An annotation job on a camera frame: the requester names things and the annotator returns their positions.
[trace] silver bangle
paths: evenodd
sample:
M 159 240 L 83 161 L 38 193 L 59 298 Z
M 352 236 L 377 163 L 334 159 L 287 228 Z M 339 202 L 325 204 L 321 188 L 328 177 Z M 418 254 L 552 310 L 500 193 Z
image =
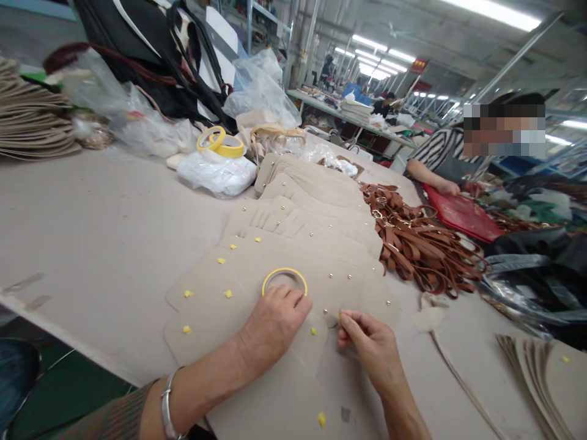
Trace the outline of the silver bangle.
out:
M 175 432 L 173 423 L 171 422 L 171 413 L 169 412 L 169 394 L 171 394 L 171 381 L 173 380 L 173 376 L 175 376 L 175 373 L 177 373 L 178 370 L 179 368 L 169 375 L 167 378 L 166 390 L 161 394 L 161 415 L 163 416 L 163 428 L 165 429 L 165 436 L 167 437 L 167 440 L 181 440 L 185 438 L 184 435 L 177 434 Z

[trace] hand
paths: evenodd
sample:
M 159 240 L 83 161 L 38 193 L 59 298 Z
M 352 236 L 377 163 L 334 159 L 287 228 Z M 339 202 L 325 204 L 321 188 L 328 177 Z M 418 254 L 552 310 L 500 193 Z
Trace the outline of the hand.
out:
M 243 361 L 262 375 L 283 356 L 312 309 L 312 300 L 286 285 L 262 296 L 237 335 Z
M 445 196 L 456 196 L 460 193 L 459 186 L 447 179 L 442 179 L 438 184 L 434 186 L 440 194 Z
M 468 180 L 465 182 L 463 190 L 471 194 L 476 199 L 481 195 L 481 193 L 485 191 L 485 186 L 476 180 Z
M 396 336 L 389 326 L 354 310 L 342 310 L 340 324 L 339 347 L 356 347 L 361 364 L 380 396 L 405 381 Z

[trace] worktable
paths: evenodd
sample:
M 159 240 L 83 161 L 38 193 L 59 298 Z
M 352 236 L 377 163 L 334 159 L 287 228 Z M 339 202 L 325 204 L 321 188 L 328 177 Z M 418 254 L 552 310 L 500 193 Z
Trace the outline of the worktable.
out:
M 325 143 L 308 135 L 308 143 L 318 142 Z M 407 204 L 421 203 L 407 178 L 330 146 L 365 167 L 362 180 L 398 185 Z M 0 188 L 0 303 L 137 386 L 177 367 L 163 339 L 176 313 L 165 300 L 167 289 L 219 242 L 238 200 L 255 197 L 249 188 L 236 200 L 218 200 L 181 184 L 162 161 L 88 150 L 41 163 L 2 160 Z M 497 438 L 431 336 L 416 330 L 416 284 L 394 273 L 384 283 L 401 304 L 397 344 L 432 436 Z M 437 333 L 456 368 L 511 439 L 541 438 L 494 337 L 523 332 L 478 294 L 446 303 Z M 336 344 L 336 331 L 329 343 Z M 364 387 L 374 423 L 383 426 L 364 372 L 355 359 L 345 362 L 350 367 L 327 375 L 325 387 Z M 243 432 L 241 438 L 254 437 Z
M 398 143 L 402 144 L 403 146 L 412 149 L 413 151 L 418 149 L 418 146 L 412 144 L 410 141 L 406 141 L 405 139 L 403 139 L 402 137 L 400 137 L 396 134 L 389 133 L 385 130 L 381 130 L 374 125 L 366 123 L 363 120 L 354 118 L 354 117 L 346 115 L 346 114 L 342 114 L 342 112 L 340 110 L 334 109 L 331 106 L 323 103 L 320 100 L 317 100 L 316 98 L 314 98 L 314 97 L 312 97 L 312 96 L 308 95 L 307 93 L 304 93 L 300 90 L 288 90 L 287 94 L 290 95 L 292 98 L 299 99 L 302 102 L 302 106 L 300 107 L 300 114 L 303 110 L 303 105 L 307 104 L 307 105 L 310 105 L 312 107 L 317 108 L 318 110 L 321 110 L 323 112 L 331 114 L 332 116 L 335 116 L 335 117 L 340 118 L 346 122 L 350 122 L 351 124 L 358 126 L 360 129 L 359 129 L 358 134 L 356 135 L 357 138 L 359 137 L 359 135 L 361 134 L 363 129 L 365 129 L 367 131 L 375 133 L 377 136 L 382 136 L 386 139 L 389 139 L 390 141 L 398 142 Z

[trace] masking tape roll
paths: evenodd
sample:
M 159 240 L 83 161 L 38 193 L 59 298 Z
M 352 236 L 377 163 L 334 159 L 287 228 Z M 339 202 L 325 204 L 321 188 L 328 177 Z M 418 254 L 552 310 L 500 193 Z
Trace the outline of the masking tape roll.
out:
M 265 296 L 265 289 L 267 287 L 267 284 L 269 284 L 271 282 L 271 280 L 273 278 L 275 278 L 277 275 L 282 275 L 282 274 L 290 274 L 290 275 L 297 276 L 304 284 L 304 296 L 308 296 L 308 285 L 306 284 L 306 279 L 297 270 L 290 269 L 290 268 L 275 269 L 273 272 L 271 272 L 269 275 L 267 275 L 267 277 L 265 278 L 265 281 L 263 281 L 263 287 L 261 288 L 261 296 Z
M 219 134 L 211 134 L 210 143 L 216 144 L 219 136 Z M 214 152 L 222 157 L 239 158 L 245 154 L 245 145 L 239 138 L 227 134 Z
M 217 136 L 214 139 L 212 139 L 212 136 L 214 134 L 217 134 Z M 218 146 L 222 144 L 225 137 L 226 132 L 224 128 L 222 128 L 219 125 L 210 127 L 209 129 L 205 130 L 198 138 L 198 150 L 201 152 L 204 150 L 211 150 L 215 152 Z M 203 147 L 202 142 L 204 142 L 206 139 L 209 140 L 208 146 Z

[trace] yellow marker dot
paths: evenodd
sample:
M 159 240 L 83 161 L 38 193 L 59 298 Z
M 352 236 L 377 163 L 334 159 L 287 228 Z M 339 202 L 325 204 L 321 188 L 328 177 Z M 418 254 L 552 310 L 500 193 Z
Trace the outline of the yellow marker dot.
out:
M 318 414 L 318 423 L 320 424 L 322 429 L 324 429 L 324 426 L 326 425 L 326 416 L 324 415 L 323 412 Z

